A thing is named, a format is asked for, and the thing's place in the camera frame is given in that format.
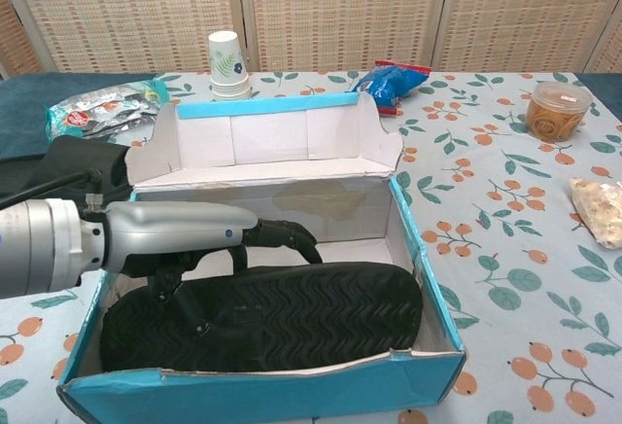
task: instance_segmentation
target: snack bag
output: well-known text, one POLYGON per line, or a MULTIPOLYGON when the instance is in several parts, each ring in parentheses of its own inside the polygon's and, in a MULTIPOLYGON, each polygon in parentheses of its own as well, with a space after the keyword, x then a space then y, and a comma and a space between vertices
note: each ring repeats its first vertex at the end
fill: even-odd
POLYGON ((622 248, 622 184, 570 179, 572 203, 596 241, 608 249, 622 248))
POLYGON ((142 81, 74 95, 48 109, 47 134, 109 140, 122 130, 152 124, 168 101, 162 81, 142 81))
POLYGON ((383 116, 396 116, 399 101, 425 82, 431 73, 429 67, 392 61, 376 61, 375 64, 376 67, 360 79, 352 91, 366 89, 383 116))

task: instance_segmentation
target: floral tablecloth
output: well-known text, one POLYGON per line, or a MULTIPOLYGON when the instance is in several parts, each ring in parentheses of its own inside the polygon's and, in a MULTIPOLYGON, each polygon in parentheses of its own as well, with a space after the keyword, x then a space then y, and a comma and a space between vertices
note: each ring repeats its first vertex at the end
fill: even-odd
MULTIPOLYGON (((316 95, 344 91, 362 74, 251 80, 256 96, 316 95)), ((175 102, 211 99, 205 73, 159 77, 175 102)), ((402 101, 400 116, 382 120, 403 135, 397 177, 468 359, 440 406, 316 421, 622 419, 622 251, 597 245, 569 190, 570 177, 622 180, 622 124, 595 98, 569 142, 539 142, 523 120, 530 92, 548 80, 580 85, 562 73, 434 73, 402 101)), ((117 141, 140 146, 150 134, 142 126, 117 141)), ((78 422, 54 386, 97 276, 62 293, 0 301, 0 424, 78 422)))

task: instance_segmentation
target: cardboard flap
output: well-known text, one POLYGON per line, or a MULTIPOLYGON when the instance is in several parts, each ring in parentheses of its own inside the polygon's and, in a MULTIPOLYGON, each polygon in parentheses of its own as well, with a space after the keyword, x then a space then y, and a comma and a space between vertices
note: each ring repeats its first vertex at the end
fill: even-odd
POLYGON ((348 92, 166 104, 151 141, 125 157, 142 191, 391 175, 399 133, 380 124, 373 98, 348 92))

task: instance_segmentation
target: black sandal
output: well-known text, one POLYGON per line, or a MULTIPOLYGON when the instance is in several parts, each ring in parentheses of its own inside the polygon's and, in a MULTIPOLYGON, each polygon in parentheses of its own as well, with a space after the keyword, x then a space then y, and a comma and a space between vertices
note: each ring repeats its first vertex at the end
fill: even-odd
POLYGON ((254 267, 184 282, 204 328, 182 303, 161 303, 148 287, 127 293, 104 316, 104 371, 291 371, 411 348, 421 290, 389 264, 254 267))

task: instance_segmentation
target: stack of paper cups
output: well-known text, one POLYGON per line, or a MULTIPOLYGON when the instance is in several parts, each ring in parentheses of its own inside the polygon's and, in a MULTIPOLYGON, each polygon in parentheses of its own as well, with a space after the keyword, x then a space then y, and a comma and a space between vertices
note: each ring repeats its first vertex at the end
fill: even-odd
POLYGON ((240 100, 251 96, 237 33, 230 30, 209 36, 212 94, 216 100, 240 100))

